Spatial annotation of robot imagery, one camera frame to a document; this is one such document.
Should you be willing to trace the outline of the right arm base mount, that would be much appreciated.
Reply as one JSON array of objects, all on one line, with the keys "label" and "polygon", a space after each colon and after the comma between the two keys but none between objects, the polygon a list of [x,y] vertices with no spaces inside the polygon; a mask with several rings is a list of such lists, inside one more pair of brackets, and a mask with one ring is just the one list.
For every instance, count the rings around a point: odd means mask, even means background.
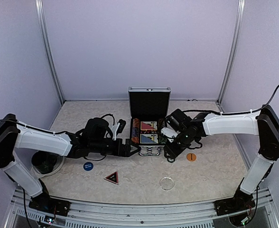
[{"label": "right arm base mount", "polygon": [[249,208],[254,208],[256,203],[253,199],[253,195],[246,194],[240,190],[240,187],[237,188],[235,194],[231,198],[216,200],[214,202],[214,207],[217,216],[227,215]]}]

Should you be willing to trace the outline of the green poker chip stack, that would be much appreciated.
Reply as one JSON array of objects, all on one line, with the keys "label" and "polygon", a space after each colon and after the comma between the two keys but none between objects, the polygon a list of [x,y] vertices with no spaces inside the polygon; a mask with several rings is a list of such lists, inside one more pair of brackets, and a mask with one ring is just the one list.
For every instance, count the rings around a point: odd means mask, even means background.
[{"label": "green poker chip stack", "polygon": [[167,138],[166,137],[162,137],[160,136],[158,139],[158,143],[159,144],[165,144],[167,142]]}]

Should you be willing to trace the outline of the red playing card deck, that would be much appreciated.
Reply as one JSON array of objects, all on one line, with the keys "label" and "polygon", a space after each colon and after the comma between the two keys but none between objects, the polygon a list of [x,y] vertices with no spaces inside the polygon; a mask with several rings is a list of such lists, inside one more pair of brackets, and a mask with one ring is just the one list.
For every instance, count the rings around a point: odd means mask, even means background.
[{"label": "red playing card deck", "polygon": [[155,132],[158,130],[157,122],[140,122],[140,130],[144,132]]}]

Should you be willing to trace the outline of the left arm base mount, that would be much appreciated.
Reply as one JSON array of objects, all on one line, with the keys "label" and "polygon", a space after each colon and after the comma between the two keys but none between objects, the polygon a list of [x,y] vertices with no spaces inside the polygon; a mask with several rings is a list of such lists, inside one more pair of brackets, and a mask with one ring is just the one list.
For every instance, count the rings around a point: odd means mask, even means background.
[{"label": "left arm base mount", "polygon": [[53,214],[55,216],[59,215],[67,217],[70,204],[71,203],[67,200],[50,197],[48,191],[43,189],[41,194],[31,198],[28,206],[31,209],[36,209],[38,211]]}]

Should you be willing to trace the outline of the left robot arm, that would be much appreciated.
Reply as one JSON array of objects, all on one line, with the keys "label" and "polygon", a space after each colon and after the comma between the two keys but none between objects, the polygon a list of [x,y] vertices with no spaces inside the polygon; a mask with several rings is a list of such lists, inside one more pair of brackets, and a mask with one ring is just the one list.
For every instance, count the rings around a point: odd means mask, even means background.
[{"label": "left robot arm", "polygon": [[43,211],[54,207],[54,200],[43,190],[43,183],[33,176],[21,162],[14,150],[18,148],[50,152],[63,157],[78,159],[90,153],[117,157],[131,157],[141,147],[127,139],[123,142],[117,135],[126,122],[119,120],[113,126],[100,117],[89,119],[85,128],[70,133],[52,132],[33,127],[8,114],[0,119],[0,169],[35,198]]}]

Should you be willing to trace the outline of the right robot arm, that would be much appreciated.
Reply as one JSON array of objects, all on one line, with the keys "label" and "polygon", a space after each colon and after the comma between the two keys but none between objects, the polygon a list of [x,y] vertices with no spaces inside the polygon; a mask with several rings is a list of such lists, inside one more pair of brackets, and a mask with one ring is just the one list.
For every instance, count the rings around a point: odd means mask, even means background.
[{"label": "right robot arm", "polygon": [[270,106],[270,101],[261,108],[236,113],[197,110],[194,118],[188,111],[176,109],[165,120],[169,127],[161,129],[168,139],[164,147],[169,159],[174,160],[185,149],[192,149],[191,143],[200,143],[203,137],[218,134],[247,134],[259,137],[260,148],[248,173],[241,181],[238,193],[231,199],[230,206],[240,211],[249,203],[251,195],[261,181],[267,177],[279,158],[279,118]]}]

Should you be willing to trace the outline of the aluminium poker case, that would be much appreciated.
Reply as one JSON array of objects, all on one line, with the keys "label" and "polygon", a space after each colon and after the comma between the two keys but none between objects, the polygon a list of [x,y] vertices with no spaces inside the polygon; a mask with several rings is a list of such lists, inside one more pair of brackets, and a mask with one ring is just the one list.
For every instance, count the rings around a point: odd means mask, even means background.
[{"label": "aluminium poker case", "polygon": [[[169,100],[170,100],[170,87],[140,87],[131,86],[128,89],[129,104],[130,104],[130,140],[131,128],[134,118],[138,118],[140,122],[158,122],[158,119],[167,116]],[[161,131],[144,132],[139,130],[139,134],[157,134],[158,139]],[[137,144],[141,147],[139,156],[159,156],[165,144]]]}]

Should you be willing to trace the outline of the blue playing card deck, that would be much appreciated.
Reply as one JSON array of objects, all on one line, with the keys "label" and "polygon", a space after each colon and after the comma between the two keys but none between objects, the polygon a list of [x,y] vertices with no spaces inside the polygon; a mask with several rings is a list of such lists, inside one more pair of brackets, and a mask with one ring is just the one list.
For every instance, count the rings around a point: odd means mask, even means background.
[{"label": "blue playing card deck", "polygon": [[141,144],[158,144],[157,134],[141,134],[140,135]]}]

